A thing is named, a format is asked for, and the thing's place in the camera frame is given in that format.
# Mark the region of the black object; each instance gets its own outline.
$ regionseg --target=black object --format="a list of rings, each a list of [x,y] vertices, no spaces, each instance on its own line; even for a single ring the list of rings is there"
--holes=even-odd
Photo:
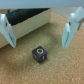
[[[6,17],[8,19],[8,22],[13,26],[48,9],[49,8],[17,9],[15,11],[6,14]]]
[[[41,63],[43,62],[45,59],[47,59],[47,51],[44,50],[41,46],[39,46],[38,48],[34,49],[32,51],[33,57],[34,59],[38,62]]]

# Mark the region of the brown table surface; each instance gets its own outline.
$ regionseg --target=brown table surface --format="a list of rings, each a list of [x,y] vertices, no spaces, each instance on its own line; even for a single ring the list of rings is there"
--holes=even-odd
[[[0,49],[0,84],[84,84],[84,27],[62,47],[68,19],[52,12],[51,21]],[[39,64],[32,50],[42,46],[47,60]]]

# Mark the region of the dark purple block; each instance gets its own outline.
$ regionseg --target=dark purple block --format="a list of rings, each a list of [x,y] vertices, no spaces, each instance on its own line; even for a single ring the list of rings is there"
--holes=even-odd
[[[33,57],[34,59],[41,63],[43,62],[45,59],[47,59],[47,51],[45,49],[43,49],[41,46],[39,46],[38,48],[34,49],[32,51],[33,53]]]

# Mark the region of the small black cube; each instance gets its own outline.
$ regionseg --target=small black cube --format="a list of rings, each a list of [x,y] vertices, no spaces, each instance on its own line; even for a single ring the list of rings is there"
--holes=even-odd
[[[33,53],[33,57],[34,59],[38,62],[41,63],[43,62],[45,59],[47,59],[47,51],[44,50],[41,46],[39,46],[38,48],[34,49],[32,51]]]

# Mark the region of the cube top face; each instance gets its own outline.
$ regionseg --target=cube top face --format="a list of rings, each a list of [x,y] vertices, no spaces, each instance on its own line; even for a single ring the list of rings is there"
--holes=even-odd
[[[43,49],[41,46],[33,50],[33,53],[36,54],[37,56],[41,57],[42,55],[46,54],[47,51]]]

